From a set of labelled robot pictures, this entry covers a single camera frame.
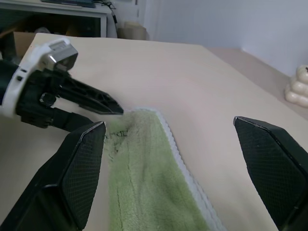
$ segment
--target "beige table surface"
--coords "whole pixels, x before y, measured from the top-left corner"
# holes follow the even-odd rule
[[[213,54],[230,64],[264,91],[270,93],[277,100],[308,120],[308,109],[289,103],[284,99],[284,88],[290,77],[263,63],[256,57],[240,49],[208,48]]]
[[[32,45],[55,37],[38,34]],[[161,111],[186,166],[229,231],[277,230],[247,174],[232,121],[238,115],[284,127],[308,150],[308,122],[302,116],[201,46],[110,38],[71,41],[79,52],[74,78],[110,93],[125,109]],[[81,111],[71,104],[66,110]],[[66,132],[4,118],[0,130],[2,222]],[[104,158],[87,231],[107,230],[107,178]]]

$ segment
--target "green towel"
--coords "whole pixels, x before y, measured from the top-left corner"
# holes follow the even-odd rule
[[[212,221],[213,212],[208,213],[210,227],[205,221],[201,210],[208,202],[197,186],[190,189],[174,149],[158,112],[137,110],[107,123],[103,153],[110,168],[110,231],[225,230],[218,218]]]

